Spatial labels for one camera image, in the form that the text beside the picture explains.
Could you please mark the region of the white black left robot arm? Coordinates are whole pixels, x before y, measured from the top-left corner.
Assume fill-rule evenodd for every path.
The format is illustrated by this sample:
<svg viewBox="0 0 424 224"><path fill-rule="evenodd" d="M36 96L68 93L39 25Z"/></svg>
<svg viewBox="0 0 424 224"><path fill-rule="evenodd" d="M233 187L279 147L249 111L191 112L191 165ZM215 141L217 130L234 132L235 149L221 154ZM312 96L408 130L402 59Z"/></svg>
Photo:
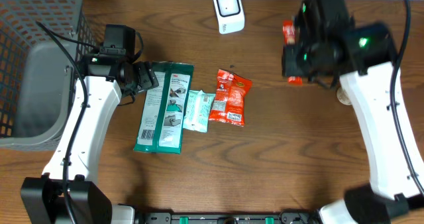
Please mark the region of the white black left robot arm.
<svg viewBox="0 0 424 224"><path fill-rule="evenodd" d="M97 187L100 154L111 117L124 97L158 87L150 62L141 62L125 25L109 24L101 46L78 61L78 80L62 138L39 178L25 178L21 199L31 223L140 223L130 205L111 203Z"/></svg>

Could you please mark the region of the light blue tissue pack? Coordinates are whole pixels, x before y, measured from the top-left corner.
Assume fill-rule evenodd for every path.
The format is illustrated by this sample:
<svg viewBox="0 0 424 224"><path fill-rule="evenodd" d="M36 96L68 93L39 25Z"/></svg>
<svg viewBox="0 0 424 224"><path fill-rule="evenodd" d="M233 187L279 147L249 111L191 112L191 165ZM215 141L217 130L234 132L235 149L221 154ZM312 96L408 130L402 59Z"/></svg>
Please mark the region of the light blue tissue pack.
<svg viewBox="0 0 424 224"><path fill-rule="evenodd" d="M208 130L209 114L215 99L214 93L190 90L188 93L183 128L200 133Z"/></svg>

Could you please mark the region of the red snack bag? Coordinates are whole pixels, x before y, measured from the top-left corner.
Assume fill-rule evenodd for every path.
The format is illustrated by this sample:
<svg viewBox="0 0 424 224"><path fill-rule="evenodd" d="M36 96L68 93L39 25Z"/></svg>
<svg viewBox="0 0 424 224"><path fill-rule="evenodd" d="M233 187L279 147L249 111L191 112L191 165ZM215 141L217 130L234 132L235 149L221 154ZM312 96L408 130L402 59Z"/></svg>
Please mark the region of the red snack bag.
<svg viewBox="0 0 424 224"><path fill-rule="evenodd" d="M293 25L293 21L283 21L282 27L283 35L284 35L284 44L294 44L295 43L295 27ZM290 76L288 78L288 83L291 85L303 85L302 78L299 76Z"/></svg>
<svg viewBox="0 0 424 224"><path fill-rule="evenodd" d="M219 70L209 120L243 127L244 99L251 87L250 80L226 70Z"/></svg>

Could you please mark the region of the green capped white jar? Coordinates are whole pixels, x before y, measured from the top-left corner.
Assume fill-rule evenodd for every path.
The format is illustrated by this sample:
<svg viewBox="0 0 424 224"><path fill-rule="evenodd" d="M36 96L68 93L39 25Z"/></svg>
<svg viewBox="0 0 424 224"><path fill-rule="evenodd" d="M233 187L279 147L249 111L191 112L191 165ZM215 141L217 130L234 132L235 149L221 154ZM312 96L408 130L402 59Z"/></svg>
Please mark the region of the green capped white jar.
<svg viewBox="0 0 424 224"><path fill-rule="evenodd" d="M342 87L339 87L337 90L337 99L343 105L352 105L350 99L348 98L348 95L346 94L345 90Z"/></svg>

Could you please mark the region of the green white package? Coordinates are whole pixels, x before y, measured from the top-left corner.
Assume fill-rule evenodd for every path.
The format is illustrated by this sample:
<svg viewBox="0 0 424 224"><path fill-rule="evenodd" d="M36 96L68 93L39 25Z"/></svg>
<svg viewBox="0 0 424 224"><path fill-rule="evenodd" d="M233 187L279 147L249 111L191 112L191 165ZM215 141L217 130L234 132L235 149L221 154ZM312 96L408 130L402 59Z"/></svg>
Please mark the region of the green white package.
<svg viewBox="0 0 424 224"><path fill-rule="evenodd" d="M146 92L134 150L147 153L180 154L183 121L194 66L155 62L158 87Z"/></svg>

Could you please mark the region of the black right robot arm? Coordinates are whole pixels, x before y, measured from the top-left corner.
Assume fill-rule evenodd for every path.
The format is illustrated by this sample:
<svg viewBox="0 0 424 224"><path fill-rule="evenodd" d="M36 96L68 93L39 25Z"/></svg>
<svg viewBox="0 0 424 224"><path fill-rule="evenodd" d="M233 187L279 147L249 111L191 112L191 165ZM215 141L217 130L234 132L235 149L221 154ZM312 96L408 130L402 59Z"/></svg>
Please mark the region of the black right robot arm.
<svg viewBox="0 0 424 224"><path fill-rule="evenodd" d="M406 45L396 46L384 23L357 27L345 0L303 0L294 26L298 40L282 50L285 77L307 78L346 93L366 147L370 179L306 223L390 223L423 207L423 159L403 100L400 66Z"/></svg>

